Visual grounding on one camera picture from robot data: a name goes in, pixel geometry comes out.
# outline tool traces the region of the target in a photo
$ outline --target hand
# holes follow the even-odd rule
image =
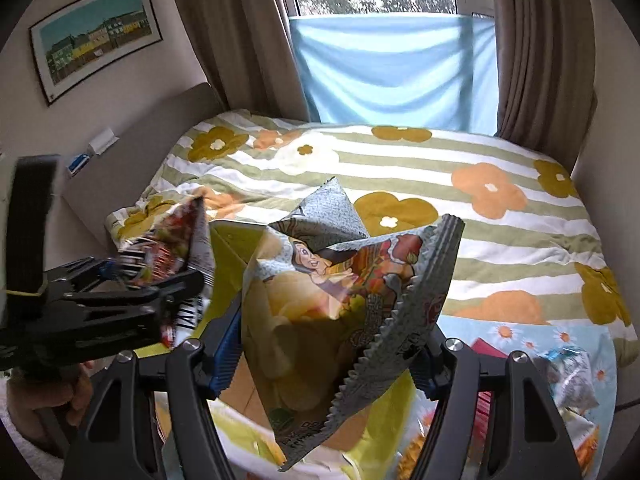
[[[66,403],[70,403],[66,421],[72,426],[78,426],[94,393],[87,373],[93,367],[92,361],[80,365],[80,375],[73,382],[37,381],[14,371],[7,383],[7,408],[16,430],[37,446],[49,447],[49,436],[35,410],[64,406]]]

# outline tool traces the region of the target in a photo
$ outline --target light blue cloth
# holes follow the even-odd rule
[[[494,20],[393,13],[289,23],[313,121],[496,132]]]

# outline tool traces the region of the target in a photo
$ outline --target flower pattern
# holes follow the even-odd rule
[[[291,176],[306,171],[333,173],[340,156],[331,149],[334,138],[323,134],[305,134],[280,148],[273,157],[276,167]]]
[[[211,219],[233,219],[236,217],[236,213],[244,207],[244,204],[239,203],[233,196],[227,193],[216,193],[206,186],[196,189],[194,195],[202,197],[207,216]]]
[[[578,262],[574,262],[574,266],[584,282],[582,304],[589,319],[595,324],[604,325],[613,323],[619,317],[625,326],[629,326],[631,316],[609,267],[596,270]]]
[[[548,324],[538,298],[524,290],[501,290],[482,300],[478,306],[457,311],[455,316],[508,323]]]
[[[354,207],[371,236],[406,231],[438,219],[436,208],[426,200],[398,200],[391,193],[383,191],[361,196]]]
[[[549,195],[558,198],[567,198],[568,196],[578,197],[578,192],[571,181],[571,177],[567,170],[557,162],[549,162],[548,160],[536,160],[533,167],[538,170],[540,176],[538,182],[542,189]]]
[[[492,345],[496,348],[504,348],[506,345],[514,343],[521,334],[522,330],[509,323],[499,323],[489,330]]]
[[[453,187],[473,197],[471,205],[476,213],[497,220],[507,210],[522,211],[527,197],[509,181],[507,174],[486,162],[456,170],[451,175]]]
[[[288,144],[296,140],[300,135],[302,135],[302,133],[297,130],[287,132],[286,134],[282,135],[274,130],[263,130],[254,140],[254,148],[257,150],[283,148],[284,146],[287,146]]]
[[[424,142],[431,139],[431,132],[426,128],[409,128],[407,126],[374,126],[371,133],[383,140],[408,140]]]
[[[143,210],[139,210],[124,221],[118,230],[119,240],[137,238],[151,229],[156,219],[169,211],[175,204],[174,200],[164,200],[162,195],[153,195]]]
[[[197,136],[187,158],[191,162],[214,160],[221,156],[235,153],[240,146],[249,140],[249,135],[236,135],[229,128],[214,126],[208,132]]]
[[[522,346],[525,349],[525,352],[533,352],[536,353],[538,351],[538,343],[532,341],[531,339],[525,339],[522,341]]]
[[[554,338],[558,341],[560,346],[565,346],[574,342],[574,338],[569,330],[563,326],[556,327],[554,330]]]
[[[593,374],[594,385],[603,386],[616,381],[617,373],[615,367],[611,367],[606,362],[597,359],[591,365],[591,373]]]

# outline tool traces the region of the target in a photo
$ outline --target picture frame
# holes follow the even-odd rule
[[[162,41],[151,0],[76,0],[29,31],[47,105],[105,66]]]

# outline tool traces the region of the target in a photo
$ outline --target cartoon character print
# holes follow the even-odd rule
[[[412,264],[418,261],[422,239],[405,234],[393,248],[392,241],[386,240],[357,251],[321,250],[317,254],[299,240],[292,240],[292,245],[293,266],[336,300],[348,341],[354,349],[361,349],[372,341],[414,276]],[[352,330],[350,316],[360,320]]]

